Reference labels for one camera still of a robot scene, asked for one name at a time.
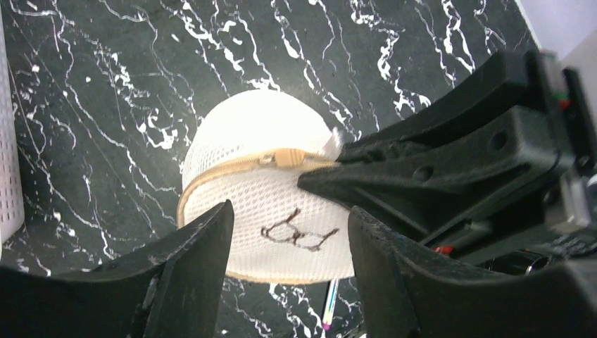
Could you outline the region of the white mesh laundry bag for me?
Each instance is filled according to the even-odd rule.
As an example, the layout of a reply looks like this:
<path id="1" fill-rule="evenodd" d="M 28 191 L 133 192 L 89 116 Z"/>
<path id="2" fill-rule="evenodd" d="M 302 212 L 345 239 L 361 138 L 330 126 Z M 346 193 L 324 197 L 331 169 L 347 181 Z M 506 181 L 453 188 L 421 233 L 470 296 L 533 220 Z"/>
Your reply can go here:
<path id="1" fill-rule="evenodd" d="M 177 226 L 230 201 L 228 276 L 280 284 L 352 277 L 348 209 L 298 186 L 302 174 L 334 167 L 343 147 L 337 128 L 289 94 L 235 94 L 196 131 L 183 163 Z"/>

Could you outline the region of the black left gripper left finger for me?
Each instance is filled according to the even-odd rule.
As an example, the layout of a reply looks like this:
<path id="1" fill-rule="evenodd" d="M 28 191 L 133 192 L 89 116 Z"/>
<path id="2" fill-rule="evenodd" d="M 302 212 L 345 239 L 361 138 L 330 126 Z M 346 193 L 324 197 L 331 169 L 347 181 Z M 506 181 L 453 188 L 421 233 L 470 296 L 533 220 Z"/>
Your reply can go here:
<path id="1" fill-rule="evenodd" d="M 234 212 L 218 204 L 89 272 L 1 269 L 2 337 L 212 337 Z"/>

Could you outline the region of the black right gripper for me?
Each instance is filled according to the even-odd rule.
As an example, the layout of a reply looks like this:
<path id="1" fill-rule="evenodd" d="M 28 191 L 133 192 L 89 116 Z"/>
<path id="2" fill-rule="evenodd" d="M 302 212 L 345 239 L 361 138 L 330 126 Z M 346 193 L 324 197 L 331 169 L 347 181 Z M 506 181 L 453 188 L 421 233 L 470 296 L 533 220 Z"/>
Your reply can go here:
<path id="1" fill-rule="evenodd" d="M 531 55 L 528 69 L 539 110 L 514 106 L 436 147 L 373 135 L 298 186 L 499 273 L 595 256 L 596 130 L 579 71 L 548 52 Z"/>

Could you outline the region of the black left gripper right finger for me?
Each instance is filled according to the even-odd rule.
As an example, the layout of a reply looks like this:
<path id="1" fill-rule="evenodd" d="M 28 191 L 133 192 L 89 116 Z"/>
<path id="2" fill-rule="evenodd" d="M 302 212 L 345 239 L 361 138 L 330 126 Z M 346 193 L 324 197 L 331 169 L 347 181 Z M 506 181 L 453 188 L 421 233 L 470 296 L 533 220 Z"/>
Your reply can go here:
<path id="1" fill-rule="evenodd" d="M 595 337 L 596 262 L 528 276 L 449 258 L 359 207 L 349 246 L 369 337 Z"/>

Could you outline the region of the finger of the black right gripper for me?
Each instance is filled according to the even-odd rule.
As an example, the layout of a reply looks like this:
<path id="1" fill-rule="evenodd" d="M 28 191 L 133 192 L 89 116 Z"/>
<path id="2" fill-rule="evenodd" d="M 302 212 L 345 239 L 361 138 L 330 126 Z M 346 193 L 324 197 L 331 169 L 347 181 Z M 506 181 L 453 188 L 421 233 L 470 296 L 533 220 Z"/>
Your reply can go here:
<path id="1" fill-rule="evenodd" d="M 499 51 L 449 93 L 419 113 L 347 144 L 340 161 L 358 161 L 367 148 L 389 142 L 441 146 L 496 119 L 522 101 L 531 87 L 536 51 Z"/>

